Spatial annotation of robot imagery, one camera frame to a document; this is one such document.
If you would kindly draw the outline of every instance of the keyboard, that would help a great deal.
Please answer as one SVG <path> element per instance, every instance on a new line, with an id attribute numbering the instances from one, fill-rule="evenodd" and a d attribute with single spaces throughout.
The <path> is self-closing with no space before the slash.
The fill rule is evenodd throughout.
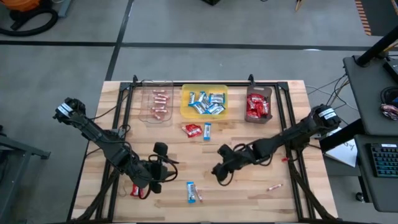
<path id="1" fill-rule="evenodd" d="M 368 144 L 376 177 L 398 178 L 398 147 L 395 144 Z"/>

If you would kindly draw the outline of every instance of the black hose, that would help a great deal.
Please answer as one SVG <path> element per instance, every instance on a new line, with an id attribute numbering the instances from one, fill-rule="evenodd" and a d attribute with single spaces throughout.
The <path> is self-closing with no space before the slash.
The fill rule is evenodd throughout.
<path id="1" fill-rule="evenodd" d="M 31 12 L 25 13 L 23 16 L 21 16 L 21 18 L 18 21 L 16 21 L 18 24 L 20 24 L 20 26 L 22 26 L 31 18 L 38 16 L 40 14 L 44 14 L 44 13 L 50 13 L 52 16 L 51 16 L 51 19 L 48 21 L 48 23 L 44 24 L 41 27 L 31 29 L 31 30 L 26 30 L 26 31 L 13 31 L 13 30 L 6 30 L 6 29 L 0 28 L 0 34 L 8 35 L 11 37 L 28 37 L 28 36 L 32 36 L 32 35 L 41 34 L 45 31 L 51 29 L 57 23 L 58 13 L 55 10 L 53 10 L 53 9 L 36 9 Z M 15 26 L 18 28 L 20 27 L 19 25 L 14 24 L 13 29 L 15 29 Z"/>

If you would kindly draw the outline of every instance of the clear plastic bin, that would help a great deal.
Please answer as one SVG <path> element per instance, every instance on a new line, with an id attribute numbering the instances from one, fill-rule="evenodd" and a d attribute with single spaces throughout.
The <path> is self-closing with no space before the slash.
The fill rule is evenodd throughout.
<path id="1" fill-rule="evenodd" d="M 195 93 L 195 100 L 198 99 L 199 93 L 205 91 L 209 93 L 225 93 L 225 103 L 223 104 L 225 110 L 220 114 L 200 114 L 195 108 L 188 106 L 190 92 Z M 223 119 L 228 114 L 228 87 L 226 85 L 197 85 L 185 84 L 182 86 L 182 100 L 180 107 L 181 115 L 184 118 L 206 118 L 206 119 Z"/>
<path id="2" fill-rule="evenodd" d="M 168 112 L 165 114 L 159 114 L 162 119 L 157 119 L 154 116 L 154 110 L 152 108 L 157 108 L 162 106 L 161 104 L 155 103 L 155 96 L 157 93 L 155 91 L 165 91 L 165 94 L 169 98 L 166 101 L 165 110 Z M 158 124 L 170 124 L 172 122 L 173 114 L 173 95 L 174 95 L 174 84 L 173 81 L 155 81 L 155 80 L 144 80 L 142 82 L 142 101 L 141 110 L 139 113 L 139 119 L 145 122 L 148 126 L 156 126 Z"/>

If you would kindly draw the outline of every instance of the gray floor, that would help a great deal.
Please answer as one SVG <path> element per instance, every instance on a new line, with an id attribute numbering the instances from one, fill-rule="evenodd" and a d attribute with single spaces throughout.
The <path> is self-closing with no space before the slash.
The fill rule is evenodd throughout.
<path id="1" fill-rule="evenodd" d="M 0 40 L 115 42 L 128 0 L 74 1 L 69 16 L 49 32 Z M 221 0 L 210 7 L 199 0 L 135 0 L 124 42 L 370 46 L 354 0 L 307 0 L 294 12 L 294 0 Z M 46 16 L 29 22 L 34 27 Z M 0 7 L 0 25 L 9 26 Z M 87 141 L 52 119 L 67 96 L 79 98 L 95 113 L 113 47 L 0 45 L 0 124 L 12 138 L 51 151 L 48 161 L 33 159 L 13 209 L 15 220 L 29 223 L 66 219 Z M 249 49 L 170 49 L 122 47 L 112 80 L 305 80 L 322 86 L 344 74 L 343 57 L 362 52 Z M 322 89 L 331 93 L 333 85 Z M 350 88 L 340 95 L 356 107 Z M 311 105 L 329 96 L 309 95 Z M 336 101 L 334 106 L 341 105 Z M 347 123 L 359 118 L 348 106 L 337 109 Z M 379 213 L 355 201 L 355 177 L 330 177 L 340 218 L 396 223 L 398 215 Z"/>

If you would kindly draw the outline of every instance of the white paper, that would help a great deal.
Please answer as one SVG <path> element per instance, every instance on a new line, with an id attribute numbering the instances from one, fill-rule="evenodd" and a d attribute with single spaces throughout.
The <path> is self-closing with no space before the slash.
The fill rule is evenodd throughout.
<path id="1" fill-rule="evenodd" d="M 339 130 L 341 130 L 341 128 L 336 128 L 329 132 L 327 136 L 331 136 Z M 325 155 L 351 167 L 355 167 L 357 153 L 358 150 L 356 148 L 355 141 L 354 139 L 351 139 L 348 142 L 344 142 L 343 144 L 336 146 L 334 149 L 330 149 L 325 153 Z"/>

